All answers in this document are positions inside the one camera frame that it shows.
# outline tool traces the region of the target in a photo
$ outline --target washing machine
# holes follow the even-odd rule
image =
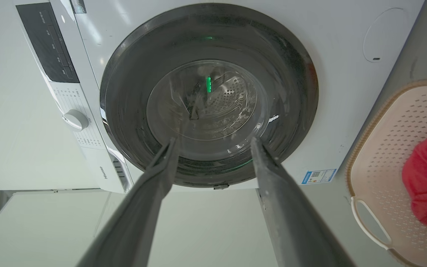
[[[298,184],[331,181],[422,3],[14,0],[93,178],[120,193],[172,136],[173,191],[256,188],[253,136]]]

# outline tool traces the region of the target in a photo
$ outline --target gray floor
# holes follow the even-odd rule
[[[420,79],[427,79],[427,2],[364,125],[368,125],[381,105],[394,92],[407,83]],[[388,252],[373,243],[355,222],[345,185],[346,162],[347,159],[337,172],[334,181],[328,184],[303,186],[303,191],[358,267],[402,266]]]

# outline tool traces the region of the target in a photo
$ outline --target perforated plastic basket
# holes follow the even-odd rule
[[[403,264],[427,267],[427,227],[411,211],[401,171],[414,147],[427,137],[427,80],[410,83],[390,98],[354,148],[347,166],[354,217],[375,243]],[[362,203],[388,242],[362,222]]]

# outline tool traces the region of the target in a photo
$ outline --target white basket handle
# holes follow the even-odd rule
[[[361,199],[357,199],[356,196],[353,196],[351,198],[352,203],[352,213],[354,214],[354,218],[357,221],[358,225],[360,226],[360,228],[362,229],[362,231],[371,239],[373,240],[373,242],[375,242],[377,245],[379,245],[380,247],[383,247],[385,250],[389,250],[391,248],[391,237],[390,235],[388,235],[388,233],[386,232],[385,228],[383,228],[383,226],[381,225],[380,221],[377,219],[377,217],[375,217],[375,215],[373,214],[373,212],[370,210],[370,208],[368,207],[368,205]],[[358,213],[358,209],[357,209],[357,203],[362,203],[363,206],[365,206],[368,210],[368,212],[372,215],[372,217],[375,219],[375,221],[378,223],[378,226],[380,226],[381,230],[385,233],[386,237],[388,238],[389,242],[388,244],[382,242],[380,239],[378,239],[373,233],[370,232],[370,230],[368,230],[368,228],[364,225],[363,221],[361,220],[359,213]]]

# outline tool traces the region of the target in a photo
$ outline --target round glass door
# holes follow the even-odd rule
[[[255,177],[253,136],[286,159],[307,134],[317,99],[312,61],[283,25],[245,7],[198,4],[154,17],[120,44],[100,106],[132,164],[145,169],[174,136],[175,183],[213,187]]]

